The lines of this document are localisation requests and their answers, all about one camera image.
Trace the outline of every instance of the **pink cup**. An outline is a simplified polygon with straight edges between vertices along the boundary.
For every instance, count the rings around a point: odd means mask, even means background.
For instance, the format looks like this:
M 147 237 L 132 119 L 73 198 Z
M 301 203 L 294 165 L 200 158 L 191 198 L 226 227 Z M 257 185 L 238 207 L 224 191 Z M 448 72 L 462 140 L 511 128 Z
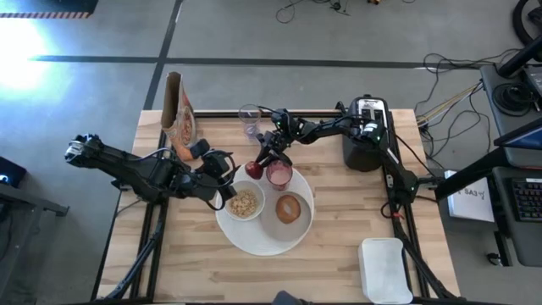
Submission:
M 293 169 L 289 164 L 275 160 L 267 167 L 265 175 L 275 190 L 284 191 L 290 184 Z

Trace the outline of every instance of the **keyboard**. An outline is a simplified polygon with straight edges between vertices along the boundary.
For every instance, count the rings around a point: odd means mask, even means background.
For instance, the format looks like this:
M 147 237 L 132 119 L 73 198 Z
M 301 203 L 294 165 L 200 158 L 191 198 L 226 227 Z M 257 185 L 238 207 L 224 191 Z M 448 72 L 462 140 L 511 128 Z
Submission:
M 516 199 L 517 218 L 520 221 L 542 222 L 542 181 L 512 180 Z

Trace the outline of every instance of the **gray floor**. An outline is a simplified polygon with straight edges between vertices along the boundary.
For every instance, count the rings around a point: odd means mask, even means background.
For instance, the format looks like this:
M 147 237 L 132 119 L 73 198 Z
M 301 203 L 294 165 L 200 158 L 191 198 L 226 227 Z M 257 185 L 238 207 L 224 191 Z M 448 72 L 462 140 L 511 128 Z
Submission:
M 510 27 L 510 0 L 383 0 L 379 6 L 351 0 L 343 16 L 310 1 L 296 6 L 288 25 L 274 14 L 280 0 L 185 0 L 169 57 L 333 59 L 417 62 L 427 53 L 450 58 L 482 58 L 520 47 Z M 0 19 L 0 155 L 25 166 L 25 189 L 70 205 L 65 219 L 48 216 L 37 242 L 18 267 L 12 289 L 40 304 L 89 299 L 119 192 L 105 174 L 64 163 L 68 141 L 78 133 L 97 133 L 112 146 L 130 149 L 155 64 L 30 62 L 35 55 L 157 57 L 174 0 L 102 0 L 87 20 Z M 11 34 L 9 26 L 19 33 Z M 391 108 L 412 108 L 423 100 L 434 76 L 422 69 L 263 67 L 167 64 L 152 108 L 163 102 L 167 72 L 180 71 L 195 108 L 238 108 L 245 103 L 269 107 L 331 108 L 339 100 L 372 94 Z M 475 84 L 475 70 L 456 70 L 440 78 L 428 109 Z M 487 97 L 473 97 L 478 111 L 490 115 Z M 431 131 L 445 137 L 459 104 Z M 476 120 L 462 116 L 459 131 Z M 485 120 L 450 140 L 437 157 L 460 169 L 487 147 Z M 491 138 L 497 135 L 490 121 Z M 484 253 L 495 250 L 491 227 L 447 217 L 446 236 L 462 295 L 473 300 L 539 303 L 535 285 L 542 270 L 494 268 Z

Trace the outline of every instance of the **computer monitor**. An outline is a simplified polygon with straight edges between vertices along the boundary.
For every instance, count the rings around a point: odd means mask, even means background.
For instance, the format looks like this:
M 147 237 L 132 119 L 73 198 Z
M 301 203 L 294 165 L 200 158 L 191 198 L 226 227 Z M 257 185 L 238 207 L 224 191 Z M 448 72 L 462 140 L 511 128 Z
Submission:
M 542 118 L 501 136 L 493 143 L 495 146 L 542 150 Z

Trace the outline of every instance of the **small bowl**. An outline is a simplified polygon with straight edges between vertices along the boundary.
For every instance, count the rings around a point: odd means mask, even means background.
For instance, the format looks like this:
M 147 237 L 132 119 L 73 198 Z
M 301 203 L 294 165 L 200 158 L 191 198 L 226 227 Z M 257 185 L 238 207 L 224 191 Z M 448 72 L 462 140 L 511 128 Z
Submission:
M 231 186 L 233 186 L 233 188 L 237 192 L 240 192 L 240 191 L 243 191 L 243 190 L 252 191 L 254 193 L 254 195 L 256 195 L 257 207 L 256 207 L 256 211 L 254 211 L 254 213 L 252 213 L 252 215 L 248 216 L 247 218 L 241 218 L 241 217 L 236 216 L 234 213 L 231 212 L 230 203 L 227 202 L 226 205 L 225 205 L 225 208 L 224 208 L 226 210 L 226 213 L 228 213 L 228 215 L 232 219 L 239 220 L 239 221 L 248 221 L 248 220 L 255 219 L 263 211 L 263 206 L 265 205 L 265 195 L 263 194 L 262 188 L 259 185 L 257 185 L 256 183 L 250 182 L 250 181 L 247 181 L 247 180 L 238 181 L 238 182 L 232 184 Z

